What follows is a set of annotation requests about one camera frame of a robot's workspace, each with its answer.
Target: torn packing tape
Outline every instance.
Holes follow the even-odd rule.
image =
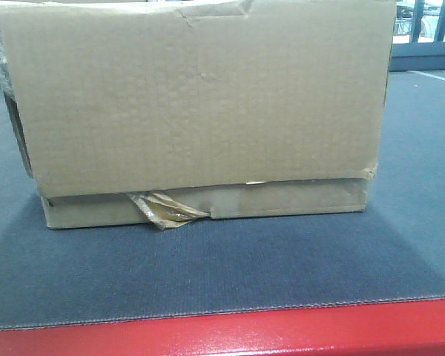
[[[15,100],[13,86],[8,75],[7,57],[4,53],[3,43],[0,37],[0,87],[11,99]]]
[[[162,192],[127,193],[145,216],[159,229],[178,228],[209,213],[175,202]]]

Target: cardboard box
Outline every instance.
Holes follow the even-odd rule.
[[[48,225],[142,222],[138,196],[147,217],[363,210],[394,14],[393,0],[0,1],[10,115]]]

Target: cardboard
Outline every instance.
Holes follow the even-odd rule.
[[[0,1],[39,194],[371,179],[394,13],[391,0]]]
[[[211,219],[227,219],[362,211],[366,191],[366,179],[319,179],[183,188],[165,193],[177,202],[208,212]],[[42,198],[42,202],[51,228],[149,221],[125,194]]]

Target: gray carpet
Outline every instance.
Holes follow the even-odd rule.
[[[362,214],[51,231],[0,92],[0,329],[445,297],[445,82],[391,73],[381,141]]]

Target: red surface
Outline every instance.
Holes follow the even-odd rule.
[[[445,300],[0,332],[0,356],[445,355]]]

